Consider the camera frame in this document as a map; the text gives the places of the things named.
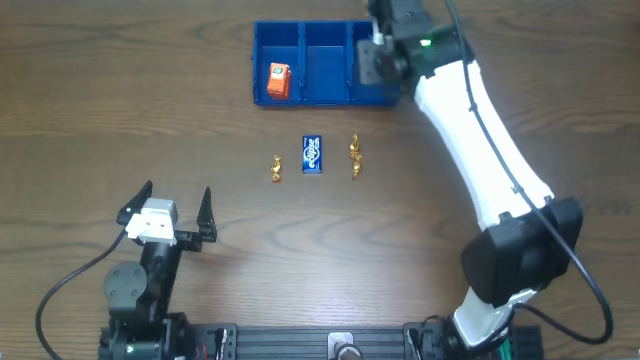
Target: wooden table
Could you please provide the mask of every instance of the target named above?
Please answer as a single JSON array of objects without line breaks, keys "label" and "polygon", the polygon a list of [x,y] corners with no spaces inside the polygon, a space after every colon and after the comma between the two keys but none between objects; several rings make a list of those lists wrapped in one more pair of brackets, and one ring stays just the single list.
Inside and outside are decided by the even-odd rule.
[{"label": "wooden table", "polygon": [[[577,249],[606,292],[615,334],[578,344],[543,326],[549,358],[631,357],[640,343],[640,20],[628,0],[458,1],[485,83],[525,158],[584,206]],[[440,1],[436,19],[449,21]],[[0,3],[0,352],[45,359],[45,292],[108,247],[117,210],[147,179],[196,229],[206,186],[220,239],[185,253],[172,301],[195,322],[399,325],[448,314],[477,234],[466,188],[407,99],[390,110],[266,110],[252,101],[253,21],[362,18],[361,1]],[[360,134],[364,171],[351,181]],[[300,172],[303,134],[324,173]],[[272,154],[283,180],[271,183]],[[103,279],[137,260],[123,242],[44,315],[65,359],[95,358]],[[596,335],[573,269],[533,303]],[[521,323],[540,323],[519,315]]]}]

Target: blue plastic bin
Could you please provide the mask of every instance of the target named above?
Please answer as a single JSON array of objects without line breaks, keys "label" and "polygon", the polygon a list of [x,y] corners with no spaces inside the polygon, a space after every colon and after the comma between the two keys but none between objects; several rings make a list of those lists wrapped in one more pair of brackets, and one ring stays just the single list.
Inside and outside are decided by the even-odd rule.
[{"label": "blue plastic bin", "polygon": [[[396,103],[397,86],[362,85],[356,42],[371,38],[369,21],[256,21],[253,99],[260,106],[379,105]],[[288,64],[288,100],[267,94],[271,63]]]}]

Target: orange package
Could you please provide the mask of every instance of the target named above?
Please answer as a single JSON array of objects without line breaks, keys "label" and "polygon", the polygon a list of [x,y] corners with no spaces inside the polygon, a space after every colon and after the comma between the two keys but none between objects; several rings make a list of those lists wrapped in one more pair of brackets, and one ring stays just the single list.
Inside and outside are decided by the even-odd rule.
[{"label": "orange package", "polygon": [[273,99],[289,99],[289,83],[291,82],[291,70],[289,65],[271,63],[269,71],[269,84],[267,94]]}]

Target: gold wrapped candy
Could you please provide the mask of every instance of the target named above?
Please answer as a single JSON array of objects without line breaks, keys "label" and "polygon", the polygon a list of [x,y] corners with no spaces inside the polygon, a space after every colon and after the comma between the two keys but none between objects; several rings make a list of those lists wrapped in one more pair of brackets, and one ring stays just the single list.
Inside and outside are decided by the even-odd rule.
[{"label": "gold wrapped candy", "polygon": [[360,155],[360,140],[358,140],[358,134],[353,133],[353,142],[349,145],[349,156],[353,159],[353,176],[352,180],[358,177],[358,174],[362,171],[362,155]]},{"label": "gold wrapped candy", "polygon": [[279,183],[280,182],[280,170],[282,169],[282,163],[280,162],[282,160],[282,157],[280,157],[280,155],[276,154],[273,155],[273,165],[271,165],[271,172],[273,173],[273,177],[271,178],[271,181],[274,183]]}]

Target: black cable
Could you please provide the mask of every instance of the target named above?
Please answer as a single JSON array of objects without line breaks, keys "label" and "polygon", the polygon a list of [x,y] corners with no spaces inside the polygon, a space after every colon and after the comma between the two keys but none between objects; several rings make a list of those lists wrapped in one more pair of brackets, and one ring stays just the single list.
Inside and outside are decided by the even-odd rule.
[{"label": "black cable", "polygon": [[36,312],[36,333],[38,334],[38,339],[40,339],[40,343],[42,344],[42,347],[47,351],[49,356],[51,356],[51,358],[53,358],[54,360],[62,360],[62,358],[58,354],[56,354],[55,351],[53,351],[53,349],[51,348],[51,345],[49,345],[49,342],[44,337],[44,332],[42,332],[42,312],[44,311],[44,307],[47,305],[47,302],[49,301],[49,299],[51,299],[53,294],[55,294],[56,291],[60,290],[60,288],[64,284],[68,283],[71,279],[80,275],[83,271],[97,264],[98,262],[100,262],[100,260],[104,259],[105,257],[107,257],[107,255],[111,254],[113,250],[115,250],[115,248],[118,246],[118,244],[120,244],[120,241],[122,241],[124,234],[125,234],[125,229],[122,229],[122,231],[120,232],[120,235],[118,235],[116,240],[107,250],[105,250],[97,258],[82,265],[76,271],[72,272],[71,274],[67,275],[64,279],[60,280],[54,287],[51,288],[51,290],[49,290],[49,292],[44,296],[44,298],[40,302],[40,305],[38,306],[38,311]]},{"label": "black cable", "polygon": [[[467,94],[469,95],[469,104],[470,104],[469,110],[473,111],[473,113],[474,113],[474,115],[476,117],[476,120],[478,120],[478,124],[480,125],[480,128],[482,129],[482,132],[484,133],[484,136],[487,138],[487,141],[489,142],[489,145],[491,146],[491,149],[493,149],[493,152],[496,154],[496,157],[498,158],[498,161],[500,162],[500,165],[502,166],[502,168],[504,169],[505,173],[507,174],[507,176],[509,177],[509,179],[513,183],[513,186],[514,186],[516,192],[519,193],[522,196],[522,199],[527,203],[527,205],[529,205],[529,207],[531,207],[531,210],[537,215],[537,217],[540,219],[540,221],[542,222],[544,227],[549,231],[549,233],[554,238],[554,240],[558,243],[558,245],[560,245],[560,247],[564,250],[564,252],[569,256],[571,261],[578,268],[578,271],[580,272],[580,274],[582,275],[584,280],[587,282],[587,284],[589,284],[589,287],[593,291],[593,294],[595,295],[596,299],[598,300],[598,303],[600,303],[600,307],[602,308],[602,313],[604,315],[604,321],[605,321],[605,330],[604,330],[604,333],[601,336],[597,337],[597,338],[587,337],[587,336],[578,334],[578,333],[574,332],[573,330],[568,329],[567,327],[565,327],[564,325],[560,324],[556,320],[552,319],[551,317],[549,317],[548,315],[546,315],[542,311],[534,308],[531,305],[527,305],[527,304],[524,304],[524,303],[516,304],[516,305],[513,306],[513,310],[512,310],[512,314],[511,314],[510,318],[511,319],[513,318],[513,313],[517,309],[525,309],[527,311],[530,311],[534,315],[538,316],[540,319],[544,320],[545,322],[547,322],[549,325],[553,326],[554,328],[556,328],[560,332],[566,334],[567,336],[569,336],[569,337],[571,337],[571,338],[573,338],[573,339],[575,339],[577,341],[584,342],[584,343],[587,343],[587,344],[592,344],[592,345],[602,344],[602,343],[606,342],[607,340],[609,340],[609,338],[613,334],[613,314],[611,313],[611,307],[609,306],[609,303],[607,302],[607,299],[605,298],[604,294],[602,293],[602,290],[600,290],[600,287],[598,287],[598,284],[596,284],[596,281],[593,279],[593,277],[591,277],[591,274],[589,274],[589,272],[584,267],[584,265],[582,264],[582,262],[580,261],[578,256],[575,254],[573,249],[571,249],[571,247],[569,245],[567,245],[567,242],[562,238],[562,235],[560,235],[560,233],[558,233],[558,231],[549,222],[549,220],[547,220],[547,218],[544,217],[544,215],[542,214],[540,209],[538,209],[536,207],[536,205],[533,203],[533,201],[531,201],[529,196],[527,196],[527,193],[524,191],[522,186],[520,186],[520,183],[518,182],[518,180],[515,178],[515,176],[513,175],[511,170],[509,169],[509,166],[507,165],[507,163],[505,162],[504,158],[502,157],[502,154],[500,154],[500,150],[498,150],[498,147],[493,142],[493,139],[491,138],[491,134],[487,130],[486,126],[484,125],[484,122],[482,121],[482,117],[480,116],[480,113],[478,112],[478,106],[477,106],[477,104],[475,102],[475,99],[473,97],[473,92],[471,90],[471,80],[469,79],[469,64],[468,64],[469,63],[469,59],[467,57],[467,48],[466,48],[466,44],[465,44],[465,41],[464,41],[464,34],[462,33],[462,25],[460,24],[460,18],[458,17],[458,12],[457,12],[455,6],[453,5],[453,1],[452,0],[445,0],[445,3],[447,4],[447,8],[449,9],[449,13],[451,14],[451,19],[453,20],[453,23],[454,23],[454,25],[456,27],[456,32],[458,33],[458,44],[460,46],[460,51],[462,52],[462,67],[464,69],[464,81],[465,81],[465,85],[467,87]],[[492,334],[492,336],[491,336],[491,339],[495,338],[495,336],[500,334],[500,332],[502,332],[505,328],[506,327],[504,327],[500,331],[494,332]]]}]

